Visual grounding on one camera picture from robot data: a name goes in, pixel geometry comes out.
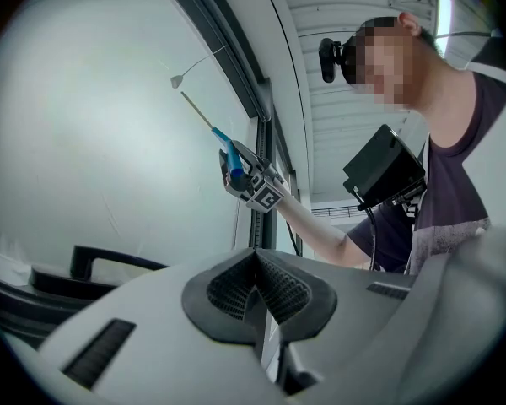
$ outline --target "gray t-shirt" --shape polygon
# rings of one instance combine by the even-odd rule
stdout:
[[[432,255],[452,252],[460,243],[490,225],[486,209],[463,161],[480,143],[506,105],[506,84],[474,73],[476,105],[471,123],[461,140],[450,148],[433,141],[428,152],[428,189],[423,197],[414,231],[401,206],[381,204],[375,211],[376,261],[387,272],[418,274]],[[349,231],[349,238],[371,256],[369,220]]]

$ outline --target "person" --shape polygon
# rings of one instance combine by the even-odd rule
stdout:
[[[434,38],[409,13],[370,20],[356,33],[356,88],[396,108],[415,110],[429,130],[428,189],[412,226],[402,206],[381,204],[375,261],[389,272],[418,274],[426,259],[453,251],[489,225],[462,163],[506,103],[506,84],[451,67]],[[313,216],[276,182],[285,197],[278,212],[328,262],[353,267],[369,261],[369,220],[348,234]]]

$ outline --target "ceiling panel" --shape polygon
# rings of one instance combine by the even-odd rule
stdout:
[[[293,16],[304,57],[313,119],[315,180],[313,193],[349,197],[342,190],[347,178],[342,168],[386,123],[412,149],[419,152],[427,135],[423,119],[415,112],[394,111],[375,103],[371,96],[356,94],[341,72],[331,84],[321,77],[318,46],[324,37],[345,42],[367,19],[396,16],[406,10],[415,14],[422,27],[433,32],[436,0],[286,0]],[[454,5],[452,31],[488,31],[485,17],[476,16],[472,0]],[[446,58],[462,68],[480,49],[485,39],[461,37],[449,40]]]

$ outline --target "ear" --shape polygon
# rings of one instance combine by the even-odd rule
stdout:
[[[412,15],[412,13],[401,12],[397,17],[397,22],[415,37],[420,36],[420,33],[422,33],[422,27],[418,23],[417,18]]]

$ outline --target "blue handle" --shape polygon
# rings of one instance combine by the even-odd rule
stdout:
[[[212,132],[216,137],[218,137],[221,144],[224,145],[227,150],[227,166],[229,168],[230,176],[234,178],[241,177],[244,174],[244,168],[242,167],[240,157],[238,156],[238,153],[236,153],[232,140],[216,127],[212,127]]]

